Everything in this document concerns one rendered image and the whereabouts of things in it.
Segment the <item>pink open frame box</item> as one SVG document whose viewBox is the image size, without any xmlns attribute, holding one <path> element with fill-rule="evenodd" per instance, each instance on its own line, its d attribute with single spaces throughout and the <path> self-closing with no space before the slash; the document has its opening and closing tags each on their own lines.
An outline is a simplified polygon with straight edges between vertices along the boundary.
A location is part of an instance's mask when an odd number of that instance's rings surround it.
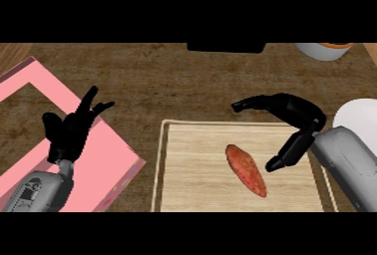
<svg viewBox="0 0 377 255">
<path fill-rule="evenodd" d="M 80 98 L 34 57 L 23 60 L 0 76 L 0 102 L 26 84 L 35 87 L 65 114 L 77 109 Z M 0 175 L 0 210 L 22 177 L 32 170 L 59 170 L 46 159 L 49 146 L 50 142 L 43 139 Z M 83 154 L 74 163 L 74 189 L 62 212 L 105 211 L 145 163 L 105 120 L 96 117 Z"/>
</svg>

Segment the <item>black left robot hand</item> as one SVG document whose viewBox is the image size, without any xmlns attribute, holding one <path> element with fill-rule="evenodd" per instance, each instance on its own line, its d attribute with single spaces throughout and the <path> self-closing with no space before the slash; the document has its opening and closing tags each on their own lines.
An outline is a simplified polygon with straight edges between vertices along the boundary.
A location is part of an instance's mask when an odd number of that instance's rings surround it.
<svg viewBox="0 0 377 255">
<path fill-rule="evenodd" d="M 59 163 L 62 159 L 75 161 L 80 158 L 94 119 L 100 112 L 115 104 L 114 102 L 97 103 L 90 108 L 97 90 L 96 86 L 90 87 L 77 110 L 63 119 L 54 113 L 43 113 L 46 139 L 50 142 L 47 155 L 50 163 Z"/>
</svg>

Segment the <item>white plate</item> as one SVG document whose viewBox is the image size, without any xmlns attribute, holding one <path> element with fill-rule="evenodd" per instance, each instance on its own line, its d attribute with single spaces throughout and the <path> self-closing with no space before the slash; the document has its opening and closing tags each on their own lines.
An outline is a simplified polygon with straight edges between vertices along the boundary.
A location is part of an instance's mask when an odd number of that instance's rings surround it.
<svg viewBox="0 0 377 255">
<path fill-rule="evenodd" d="M 377 155 L 377 99 L 349 101 L 335 112 L 332 126 L 349 128 Z"/>
</svg>

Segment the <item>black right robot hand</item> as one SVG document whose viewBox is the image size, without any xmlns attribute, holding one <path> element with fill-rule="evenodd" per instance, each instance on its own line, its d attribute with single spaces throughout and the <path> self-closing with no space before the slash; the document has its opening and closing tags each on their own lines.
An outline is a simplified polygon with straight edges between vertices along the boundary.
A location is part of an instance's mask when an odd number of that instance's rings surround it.
<svg viewBox="0 0 377 255">
<path fill-rule="evenodd" d="M 310 148 L 315 137 L 325 126 L 326 116 L 321 108 L 306 99 L 285 93 L 272 96 L 253 96 L 230 105 L 239 113 L 247 109 L 269 111 L 285 123 L 297 128 L 287 140 L 278 155 L 264 165 L 267 172 L 292 166 Z"/>
</svg>

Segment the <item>pale wooden tray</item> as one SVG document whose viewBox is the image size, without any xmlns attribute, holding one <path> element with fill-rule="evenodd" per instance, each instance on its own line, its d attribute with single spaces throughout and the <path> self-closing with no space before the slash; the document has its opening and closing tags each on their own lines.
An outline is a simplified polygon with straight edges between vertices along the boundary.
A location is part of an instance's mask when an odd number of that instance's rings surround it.
<svg viewBox="0 0 377 255">
<path fill-rule="evenodd" d="M 294 132 L 295 128 L 284 123 L 164 120 L 152 211 L 335 212 L 328 174 L 307 157 L 261 174 L 263 197 L 245 188 L 229 168 L 227 145 L 238 145 L 257 167 L 264 168 Z"/>
</svg>

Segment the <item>orange sweet potato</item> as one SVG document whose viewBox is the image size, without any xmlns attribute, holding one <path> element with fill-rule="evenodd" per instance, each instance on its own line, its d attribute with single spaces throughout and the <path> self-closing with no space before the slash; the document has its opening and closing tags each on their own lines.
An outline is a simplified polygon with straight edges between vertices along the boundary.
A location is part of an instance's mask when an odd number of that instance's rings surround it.
<svg viewBox="0 0 377 255">
<path fill-rule="evenodd" d="M 229 167 L 247 189 L 264 198 L 266 185 L 250 154 L 235 144 L 229 144 L 224 149 L 224 156 Z"/>
</svg>

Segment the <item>white cup with orange rim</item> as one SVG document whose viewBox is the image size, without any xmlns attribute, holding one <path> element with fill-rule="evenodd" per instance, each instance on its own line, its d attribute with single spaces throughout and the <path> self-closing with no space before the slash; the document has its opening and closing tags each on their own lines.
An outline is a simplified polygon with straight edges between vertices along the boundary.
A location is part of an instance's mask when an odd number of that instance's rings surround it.
<svg viewBox="0 0 377 255">
<path fill-rule="evenodd" d="M 334 43 L 295 43 L 300 52 L 315 60 L 334 61 L 352 48 L 353 44 L 334 44 Z"/>
</svg>

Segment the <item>black appliance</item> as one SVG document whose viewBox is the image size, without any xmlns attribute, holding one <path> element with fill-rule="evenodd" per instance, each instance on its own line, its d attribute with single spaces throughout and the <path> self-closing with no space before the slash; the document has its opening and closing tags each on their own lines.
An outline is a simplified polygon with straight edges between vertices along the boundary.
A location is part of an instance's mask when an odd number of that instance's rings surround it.
<svg viewBox="0 0 377 255">
<path fill-rule="evenodd" d="M 253 53 L 258 54 L 263 51 L 264 44 L 199 44 L 187 43 L 187 49 L 199 52 L 227 52 L 227 53 Z"/>
</svg>

